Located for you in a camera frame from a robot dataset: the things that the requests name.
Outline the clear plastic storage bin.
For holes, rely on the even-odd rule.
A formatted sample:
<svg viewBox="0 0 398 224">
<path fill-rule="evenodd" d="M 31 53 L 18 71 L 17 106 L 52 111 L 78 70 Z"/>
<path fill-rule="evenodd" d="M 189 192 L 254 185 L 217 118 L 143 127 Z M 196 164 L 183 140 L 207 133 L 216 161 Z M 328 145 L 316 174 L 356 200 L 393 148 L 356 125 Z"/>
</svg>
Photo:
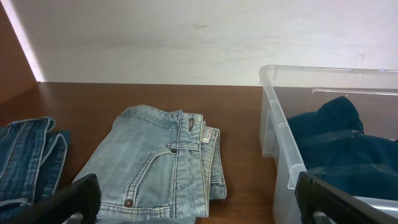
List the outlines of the clear plastic storage bin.
<svg viewBox="0 0 398 224">
<path fill-rule="evenodd" d="M 295 187 L 299 173 L 307 169 L 288 119 L 317 111 L 325 103 L 344 96 L 357 109 L 365 134 L 397 141 L 397 72 L 266 65 L 259 76 L 263 86 L 261 149 L 263 156 L 274 158 L 277 166 L 274 220 L 301 223 Z M 354 197 L 397 216 L 397 200 Z"/>
</svg>

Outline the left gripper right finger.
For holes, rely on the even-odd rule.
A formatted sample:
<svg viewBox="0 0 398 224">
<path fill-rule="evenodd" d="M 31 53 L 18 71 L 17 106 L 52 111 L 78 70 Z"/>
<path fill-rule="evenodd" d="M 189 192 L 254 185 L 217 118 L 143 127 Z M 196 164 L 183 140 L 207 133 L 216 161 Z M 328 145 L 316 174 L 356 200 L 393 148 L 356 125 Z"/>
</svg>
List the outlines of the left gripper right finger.
<svg viewBox="0 0 398 224">
<path fill-rule="evenodd" d="M 295 198 L 303 224 L 397 224 L 397 218 L 373 208 L 308 172 L 299 173 Z"/>
</svg>

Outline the teal blue garment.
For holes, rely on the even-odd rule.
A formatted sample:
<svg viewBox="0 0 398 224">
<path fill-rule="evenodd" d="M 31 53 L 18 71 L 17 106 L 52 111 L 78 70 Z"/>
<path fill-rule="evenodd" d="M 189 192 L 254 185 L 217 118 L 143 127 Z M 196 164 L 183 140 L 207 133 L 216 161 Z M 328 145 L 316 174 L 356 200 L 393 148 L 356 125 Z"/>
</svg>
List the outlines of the teal blue garment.
<svg viewBox="0 0 398 224">
<path fill-rule="evenodd" d="M 397 200 L 397 141 L 365 134 L 344 96 L 288 119 L 307 172 L 346 193 Z"/>
</svg>

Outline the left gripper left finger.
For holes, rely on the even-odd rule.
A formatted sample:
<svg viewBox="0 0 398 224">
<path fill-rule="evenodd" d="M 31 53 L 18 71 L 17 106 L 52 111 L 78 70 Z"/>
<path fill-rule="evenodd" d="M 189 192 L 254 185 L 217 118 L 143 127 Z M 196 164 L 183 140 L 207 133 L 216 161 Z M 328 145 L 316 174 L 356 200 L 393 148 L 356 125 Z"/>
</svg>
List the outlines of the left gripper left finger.
<svg viewBox="0 0 398 224">
<path fill-rule="evenodd" d="M 94 223 L 101 204 L 101 190 L 95 174 L 88 174 L 50 197 L 28 207 L 7 224 L 63 223 L 73 214 L 82 223 Z"/>
</svg>

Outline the light blue jeans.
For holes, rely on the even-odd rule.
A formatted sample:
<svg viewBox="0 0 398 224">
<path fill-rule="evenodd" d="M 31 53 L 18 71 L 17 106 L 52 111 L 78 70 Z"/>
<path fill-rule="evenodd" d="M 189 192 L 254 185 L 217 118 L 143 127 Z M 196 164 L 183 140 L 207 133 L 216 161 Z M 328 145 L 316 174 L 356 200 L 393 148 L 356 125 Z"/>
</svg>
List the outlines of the light blue jeans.
<svg viewBox="0 0 398 224">
<path fill-rule="evenodd" d="M 227 196 L 220 131 L 201 114 L 126 108 L 78 176 L 97 176 L 96 223 L 194 223 Z"/>
</svg>

